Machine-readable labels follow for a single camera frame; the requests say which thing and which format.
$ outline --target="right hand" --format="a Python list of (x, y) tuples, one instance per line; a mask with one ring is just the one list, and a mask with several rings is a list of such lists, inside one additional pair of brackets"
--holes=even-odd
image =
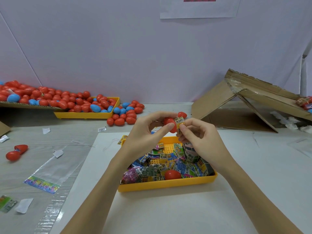
[(225, 147), (216, 127), (207, 122), (190, 118), (180, 125), (182, 134), (177, 134), (182, 143), (192, 143), (196, 152), (217, 171), (222, 173), (235, 160)]

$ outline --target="white wall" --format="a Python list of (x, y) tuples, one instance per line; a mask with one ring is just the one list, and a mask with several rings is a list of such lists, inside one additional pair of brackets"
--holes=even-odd
[(122, 101), (190, 102), (228, 68), (299, 83), (312, 38), (312, 0), (241, 0), (219, 19), (160, 20), (159, 0), (0, 0), (0, 11), (43, 85)]
[(0, 81), (10, 80), (40, 86), (38, 78), (0, 14)]

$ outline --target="yellow tray with eggs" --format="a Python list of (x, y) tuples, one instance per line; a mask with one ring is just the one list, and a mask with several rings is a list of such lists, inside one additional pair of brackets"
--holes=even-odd
[[(124, 139), (121, 143), (121, 146), (124, 144), (126, 140)], [(180, 143), (176, 136), (172, 137), (163, 137), (159, 143), (164, 143), (164, 153), (172, 153), (174, 149), (174, 143)], [(159, 163), (160, 159), (154, 159), (150, 163)], [(119, 192), (128, 192), (128, 191), (141, 191), (141, 190), (151, 190), (158, 188), (167, 188), (167, 187), (175, 187), (175, 186), (188, 186), (188, 185), (197, 185), (214, 182), (218, 174), (215, 171), (215, 175), (213, 176), (205, 176), (205, 177), (191, 177), (191, 178), (183, 178), (183, 179), (175, 179), (175, 180), (165, 180), (165, 181), (152, 181), (152, 182), (141, 182), (141, 183), (133, 183), (133, 184), (124, 184), (119, 185)]]

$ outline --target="colorful label strip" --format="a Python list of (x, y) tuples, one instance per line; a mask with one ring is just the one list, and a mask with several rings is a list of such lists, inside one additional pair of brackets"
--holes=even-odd
[(60, 188), (60, 185), (54, 184), (52, 182), (46, 181), (44, 179), (35, 176), (30, 176), (24, 181), (24, 183), (33, 186), (35, 188), (38, 188), (40, 190), (49, 192), (51, 194), (54, 194), (57, 191), (57, 189)]

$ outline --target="yellow plastic tray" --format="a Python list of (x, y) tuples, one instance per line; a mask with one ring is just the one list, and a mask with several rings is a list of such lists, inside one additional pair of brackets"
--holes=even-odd
[[(117, 102), (114, 106), (118, 107), (120, 104), (119, 98), (108, 97), (107, 99), (115, 99)], [(54, 112), (57, 118), (80, 118), (80, 119), (107, 119), (113, 116), (113, 111), (108, 113), (97, 113), (97, 112)]]
[[(163, 137), (162, 140), (159, 141), (159, 143), (161, 142), (164, 143), (165, 150), (166, 148), (170, 148), (171, 147), (170, 145), (172, 145), (173, 147), (173, 143), (180, 143), (180, 141), (178, 140), (176, 136)], [(140, 191), (140, 190), (151, 190), (151, 189), (167, 188), (167, 187), (174, 187), (174, 186), (187, 186), (187, 185), (210, 183), (210, 182), (214, 182), (217, 176), (218, 174), (215, 171), (214, 176), (192, 177), (192, 178), (183, 178), (183, 179), (175, 179), (175, 180), (125, 184), (125, 185), (119, 185), (118, 191), (119, 192)]]

